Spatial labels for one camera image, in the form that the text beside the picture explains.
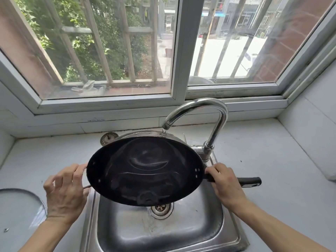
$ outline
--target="window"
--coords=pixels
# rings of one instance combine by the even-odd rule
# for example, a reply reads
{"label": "window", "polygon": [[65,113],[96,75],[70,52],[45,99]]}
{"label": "window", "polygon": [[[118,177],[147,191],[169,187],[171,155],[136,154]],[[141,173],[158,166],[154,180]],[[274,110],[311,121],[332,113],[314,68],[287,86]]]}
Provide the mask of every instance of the window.
{"label": "window", "polygon": [[334,3],[0,0],[0,86],[33,115],[282,96],[333,36]]}

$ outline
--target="chrome faucet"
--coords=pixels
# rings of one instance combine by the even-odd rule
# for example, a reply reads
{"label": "chrome faucet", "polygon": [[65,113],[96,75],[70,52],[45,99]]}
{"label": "chrome faucet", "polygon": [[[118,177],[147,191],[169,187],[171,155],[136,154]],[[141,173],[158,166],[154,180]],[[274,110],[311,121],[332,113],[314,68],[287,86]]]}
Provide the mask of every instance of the chrome faucet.
{"label": "chrome faucet", "polygon": [[211,108],[215,108],[219,110],[218,121],[215,127],[213,128],[209,139],[205,141],[202,146],[191,146],[191,148],[195,150],[196,153],[199,154],[199,156],[204,162],[207,162],[215,147],[214,143],[217,138],[217,135],[220,132],[220,130],[223,128],[223,126],[225,125],[228,119],[228,116],[229,116],[229,111],[225,103],[215,98],[201,98],[201,99],[196,99],[196,100],[187,102],[179,106],[177,109],[175,109],[172,113],[170,113],[167,116],[162,128],[165,130],[168,130],[175,123],[175,121],[178,120],[180,117],[184,116],[185,114],[195,109],[205,108],[205,107],[211,107]]}

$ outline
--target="metal basin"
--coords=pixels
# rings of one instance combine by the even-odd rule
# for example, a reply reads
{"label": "metal basin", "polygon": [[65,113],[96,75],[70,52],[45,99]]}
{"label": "metal basin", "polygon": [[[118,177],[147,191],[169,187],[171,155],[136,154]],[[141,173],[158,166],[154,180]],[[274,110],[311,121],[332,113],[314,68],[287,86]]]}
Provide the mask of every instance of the metal basin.
{"label": "metal basin", "polygon": [[[212,154],[208,165],[214,162]],[[239,223],[207,181],[167,207],[173,207],[167,208],[170,215],[156,219],[149,207],[115,203],[92,190],[80,252],[233,252],[248,246]]]}

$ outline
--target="person's left hand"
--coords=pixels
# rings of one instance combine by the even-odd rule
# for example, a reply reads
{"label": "person's left hand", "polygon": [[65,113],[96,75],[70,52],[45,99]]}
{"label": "person's left hand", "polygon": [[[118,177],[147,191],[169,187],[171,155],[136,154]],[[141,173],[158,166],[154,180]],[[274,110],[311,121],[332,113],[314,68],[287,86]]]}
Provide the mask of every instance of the person's left hand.
{"label": "person's left hand", "polygon": [[82,185],[86,166],[72,164],[45,181],[43,188],[47,193],[48,209],[46,221],[72,225],[82,213],[90,190],[83,189]]}

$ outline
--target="stainless steel sink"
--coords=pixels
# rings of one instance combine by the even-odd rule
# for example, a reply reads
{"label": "stainless steel sink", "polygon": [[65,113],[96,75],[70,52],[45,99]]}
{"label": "stainless steel sink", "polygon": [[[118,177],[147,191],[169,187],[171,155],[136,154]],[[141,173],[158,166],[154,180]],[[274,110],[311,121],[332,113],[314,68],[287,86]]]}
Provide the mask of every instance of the stainless steel sink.
{"label": "stainless steel sink", "polygon": [[[212,153],[208,165],[216,162]],[[156,219],[151,208],[115,203],[91,189],[80,252],[234,252],[248,246],[239,220],[207,181],[167,207],[173,207],[170,215]]]}

